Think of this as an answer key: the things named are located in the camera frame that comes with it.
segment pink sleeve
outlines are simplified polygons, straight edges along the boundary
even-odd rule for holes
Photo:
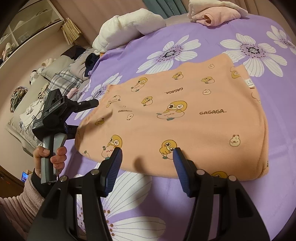
[[[32,175],[29,175],[24,191],[19,196],[0,198],[3,211],[24,239],[27,238],[31,224],[43,201],[44,198],[32,183]]]

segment finger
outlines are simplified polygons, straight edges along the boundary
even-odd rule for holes
[[[47,157],[49,155],[50,151],[48,149],[45,149],[42,146],[38,146],[34,152],[33,152],[33,157],[35,159],[39,159],[41,157]]]
[[[67,148],[64,146],[61,146],[57,149],[57,155],[62,156],[67,153]]]
[[[51,163],[62,163],[62,162],[65,162],[67,159],[67,156],[66,155],[62,155],[62,156],[53,156],[51,157],[50,161]]]
[[[61,172],[65,167],[65,163],[62,162],[62,163],[58,163],[58,164],[54,164],[54,168],[59,170],[59,172]]]

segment white flower print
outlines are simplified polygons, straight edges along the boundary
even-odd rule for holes
[[[224,53],[228,54],[234,63],[247,56],[249,59],[243,62],[243,65],[250,76],[260,77],[264,73],[264,63],[273,74],[283,77],[283,71],[278,64],[286,66],[287,61],[274,54],[276,53],[274,47],[266,43],[256,44],[256,41],[247,35],[236,34],[236,37],[239,42],[234,39],[220,42],[223,47],[233,49]]]
[[[77,100],[77,102],[82,101],[83,96],[85,95],[86,92],[88,92],[90,86],[91,86],[91,79],[89,80],[88,84],[84,86],[81,91],[78,92],[79,99]]]
[[[157,51],[153,54],[150,54],[147,57],[149,60],[142,64],[136,73],[143,72],[144,70],[150,68],[146,74],[155,74],[169,70],[173,66],[174,59],[184,62],[195,58],[197,53],[188,50],[198,48],[201,43],[198,42],[198,39],[195,39],[181,45],[188,38],[189,35],[186,35],[176,43],[174,43],[174,41],[170,41],[163,47],[162,51]]]
[[[296,46],[291,41],[287,40],[287,35],[281,29],[278,30],[275,26],[271,26],[272,32],[266,32],[267,36],[274,40],[280,47],[286,49],[290,48],[292,53],[296,54]]]
[[[110,85],[117,85],[122,77],[121,76],[118,76],[119,73],[115,74],[115,75],[112,75],[111,77],[109,77],[103,84],[99,84],[97,85],[94,90],[92,91],[91,93],[91,96],[90,97],[87,97],[85,100],[92,100],[92,99],[97,99],[97,100],[100,100],[103,98],[104,94],[106,93],[106,90],[107,90],[107,86],[110,84]],[[80,102],[85,94],[85,92],[87,92],[90,88],[90,83],[91,81],[89,81],[88,85],[86,85],[84,88],[84,92],[81,94],[78,102]],[[74,120],[77,120],[79,117],[80,119],[82,120],[88,113],[90,112],[90,109],[88,110],[84,110],[84,111],[81,111],[79,113],[77,113],[77,115],[75,116]]]
[[[77,177],[83,177],[83,175],[77,174],[73,178],[77,178]],[[78,226],[81,228],[81,230],[85,233],[85,226],[84,226],[84,222],[83,222],[82,195],[81,194],[76,195],[76,204],[77,204],[77,207],[76,207],[77,223],[78,223]]]
[[[114,215],[139,206],[148,195],[151,182],[151,176],[124,172],[116,179],[108,197],[102,198],[106,222],[114,241],[157,241],[164,233],[165,222],[157,217],[140,216],[109,221]],[[77,207],[81,207],[79,202],[77,199]]]

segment black sleeve cuff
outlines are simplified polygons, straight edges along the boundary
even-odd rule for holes
[[[33,174],[32,174],[32,183],[33,183],[34,187],[36,188],[36,190],[44,198],[46,198],[46,196],[48,195],[48,193],[50,192],[50,190],[52,188],[52,185],[41,184],[41,179],[35,173],[35,169],[34,169]]]

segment folded orange fabric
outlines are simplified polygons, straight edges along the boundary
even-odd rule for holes
[[[268,172],[259,94],[244,65],[233,67],[227,54],[108,85],[75,146],[97,162],[120,147],[121,169],[153,176],[177,177],[176,147],[210,174],[252,180]]]
[[[193,21],[205,26],[216,27],[220,24],[240,18],[239,12],[229,7],[210,7],[192,17]]]

